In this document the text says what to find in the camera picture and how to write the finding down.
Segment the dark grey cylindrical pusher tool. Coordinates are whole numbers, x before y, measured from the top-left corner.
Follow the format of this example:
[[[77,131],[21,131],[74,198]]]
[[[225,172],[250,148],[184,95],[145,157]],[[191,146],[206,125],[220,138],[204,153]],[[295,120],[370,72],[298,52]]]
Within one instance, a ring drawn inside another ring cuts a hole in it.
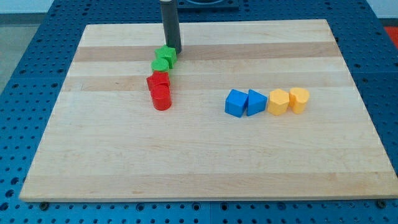
[[[165,42],[179,54],[182,51],[180,24],[176,0],[160,0],[160,11],[164,27]]]

